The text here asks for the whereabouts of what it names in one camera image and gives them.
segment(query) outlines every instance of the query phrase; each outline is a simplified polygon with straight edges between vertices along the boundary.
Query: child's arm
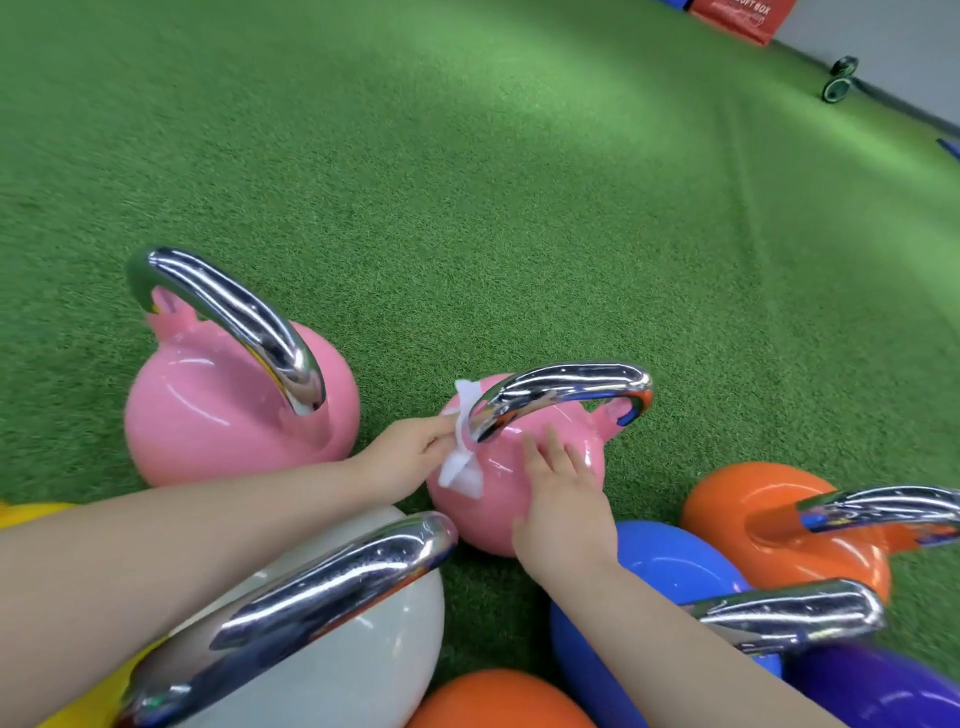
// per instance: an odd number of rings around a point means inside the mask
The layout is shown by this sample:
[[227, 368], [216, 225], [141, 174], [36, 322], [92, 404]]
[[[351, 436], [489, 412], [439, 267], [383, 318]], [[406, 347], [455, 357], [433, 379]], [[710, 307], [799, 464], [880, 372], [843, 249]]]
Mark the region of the child's arm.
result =
[[654, 728], [842, 728], [616, 561], [610, 504], [576, 452], [524, 443], [533, 502], [520, 563], [580, 630]]
[[0, 530], [3, 724], [33, 728], [281, 553], [401, 500], [453, 448], [402, 420], [360, 454], [156, 488]]

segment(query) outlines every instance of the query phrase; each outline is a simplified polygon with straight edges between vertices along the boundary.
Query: chrome kettlebell handle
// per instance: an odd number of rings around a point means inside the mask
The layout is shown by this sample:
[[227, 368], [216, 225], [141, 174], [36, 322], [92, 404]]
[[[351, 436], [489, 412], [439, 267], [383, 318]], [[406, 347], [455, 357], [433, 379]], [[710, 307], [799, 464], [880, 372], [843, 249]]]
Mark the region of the chrome kettlebell handle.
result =
[[178, 725], [438, 567], [457, 529], [388, 523], [184, 627], [133, 669], [114, 728]]
[[886, 623], [880, 597], [852, 579], [717, 596], [682, 606], [748, 655], [792, 652], [863, 637]]
[[267, 371], [298, 415], [324, 404], [320, 365], [290, 322], [199, 255], [177, 248], [142, 250], [127, 264], [127, 281], [148, 313], [159, 313], [153, 298], [159, 287], [220, 325]]
[[890, 485], [835, 491], [747, 519], [747, 530], [776, 544], [810, 533], [900, 523], [916, 546], [941, 546], [960, 539], [960, 491], [928, 485]]
[[465, 442], [482, 443], [517, 418], [566, 401], [625, 398], [630, 410], [617, 418], [626, 427], [653, 402], [646, 370], [618, 361], [570, 361], [508, 376], [488, 389], [465, 422]]

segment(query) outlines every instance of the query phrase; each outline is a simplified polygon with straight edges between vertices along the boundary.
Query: hand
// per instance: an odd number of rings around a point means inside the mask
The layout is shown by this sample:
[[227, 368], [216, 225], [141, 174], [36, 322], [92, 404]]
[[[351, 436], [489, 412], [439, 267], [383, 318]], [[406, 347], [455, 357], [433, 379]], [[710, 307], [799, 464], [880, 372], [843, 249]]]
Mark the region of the hand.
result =
[[533, 489], [526, 519], [514, 523], [514, 551], [528, 574], [551, 593], [590, 570], [616, 566], [616, 525], [596, 476], [573, 447], [547, 428], [546, 456], [523, 439]]
[[362, 451], [349, 459], [364, 487], [377, 500], [396, 503], [414, 491], [456, 445], [457, 415], [397, 420]]

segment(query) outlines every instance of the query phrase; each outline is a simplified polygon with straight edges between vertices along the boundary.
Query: pink kettlebell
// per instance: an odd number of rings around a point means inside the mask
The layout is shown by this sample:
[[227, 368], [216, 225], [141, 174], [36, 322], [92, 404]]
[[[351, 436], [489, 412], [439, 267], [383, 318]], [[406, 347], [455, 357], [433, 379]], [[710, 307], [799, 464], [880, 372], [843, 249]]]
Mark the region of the pink kettlebell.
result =
[[329, 342], [187, 251], [142, 251], [127, 277], [158, 343], [124, 419], [133, 463], [150, 485], [350, 454], [360, 394]]
[[[439, 471], [427, 478], [434, 505], [457, 524], [464, 541], [498, 556], [514, 556], [514, 519], [530, 508], [530, 480], [521, 438], [541, 443], [553, 425], [564, 445], [583, 455], [603, 487], [604, 443], [653, 404], [653, 379], [623, 362], [567, 362], [521, 375], [488, 376], [483, 396], [464, 420], [461, 436], [483, 474], [480, 497], [441, 487]], [[580, 402], [611, 400], [587, 412]], [[444, 408], [459, 408], [454, 397]]]

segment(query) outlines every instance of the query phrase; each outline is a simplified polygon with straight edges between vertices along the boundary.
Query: artificial turf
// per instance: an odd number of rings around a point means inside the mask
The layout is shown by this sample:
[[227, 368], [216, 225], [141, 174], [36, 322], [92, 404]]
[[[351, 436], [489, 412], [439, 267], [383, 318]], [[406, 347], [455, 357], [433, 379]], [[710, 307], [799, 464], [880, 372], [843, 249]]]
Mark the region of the artificial turf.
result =
[[[142, 487], [148, 244], [333, 342], [358, 448], [456, 377], [623, 358], [659, 392], [608, 446], [618, 518], [741, 460], [960, 483], [960, 167], [782, 49], [653, 0], [36, 0], [0, 41], [0, 497]], [[882, 641], [960, 679], [958, 565], [898, 557]], [[516, 563], [444, 580], [438, 681], [556, 678]]]

